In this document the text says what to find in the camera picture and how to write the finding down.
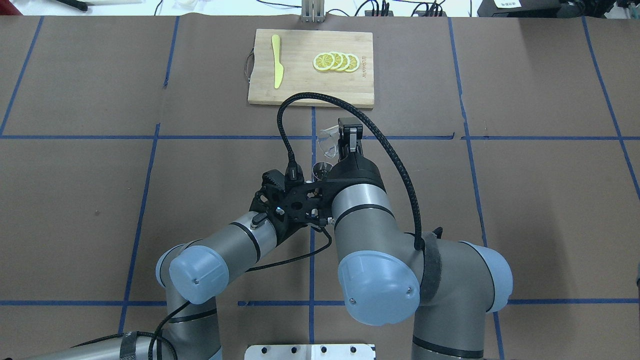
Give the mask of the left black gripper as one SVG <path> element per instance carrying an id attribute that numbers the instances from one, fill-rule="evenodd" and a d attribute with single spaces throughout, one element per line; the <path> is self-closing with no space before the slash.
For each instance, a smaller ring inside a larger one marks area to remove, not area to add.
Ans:
<path id="1" fill-rule="evenodd" d="M 293 203 L 286 197 L 293 193 L 293 188 L 304 182 L 304 173 L 295 171 L 297 178 L 290 180 L 290 171 L 268 170 L 262 174 L 262 185 L 254 194 L 250 205 L 252 212 L 266 214 L 276 234 L 276 245 L 283 244 L 298 230 L 310 224 L 310 220 L 301 214 L 290 215 Z"/>

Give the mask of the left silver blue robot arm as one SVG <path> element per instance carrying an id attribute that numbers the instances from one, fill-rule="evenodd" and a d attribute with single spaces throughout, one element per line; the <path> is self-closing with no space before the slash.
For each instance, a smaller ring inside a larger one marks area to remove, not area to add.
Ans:
<path id="1" fill-rule="evenodd" d="M 208 237 L 169 249 L 157 262 L 167 316 L 152 332 L 114 333 L 41 360 L 220 360 L 217 296 L 298 230 L 307 220 L 290 197 L 306 184 L 302 169 L 263 173 L 249 212 Z"/>

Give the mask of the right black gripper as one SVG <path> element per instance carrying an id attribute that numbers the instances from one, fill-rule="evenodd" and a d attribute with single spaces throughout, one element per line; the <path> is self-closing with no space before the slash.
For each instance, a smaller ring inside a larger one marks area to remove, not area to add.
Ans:
<path id="1" fill-rule="evenodd" d="M 355 185 L 374 185 L 384 189 L 377 165 L 362 155 L 362 123 L 349 124 L 349 120 L 338 118 L 340 161 L 327 174 L 325 192 L 339 193 Z"/>

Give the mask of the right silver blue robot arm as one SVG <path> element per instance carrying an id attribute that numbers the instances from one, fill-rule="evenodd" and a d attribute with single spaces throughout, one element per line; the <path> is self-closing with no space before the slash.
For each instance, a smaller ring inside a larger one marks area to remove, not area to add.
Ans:
<path id="1" fill-rule="evenodd" d="M 514 278 L 498 252 L 400 230 L 378 167 L 362 154 L 362 123 L 338 119 L 339 162 L 329 180 L 354 180 L 329 196 L 345 308 L 369 326 L 414 318 L 414 360 L 480 360 L 488 313 L 508 302 Z"/>

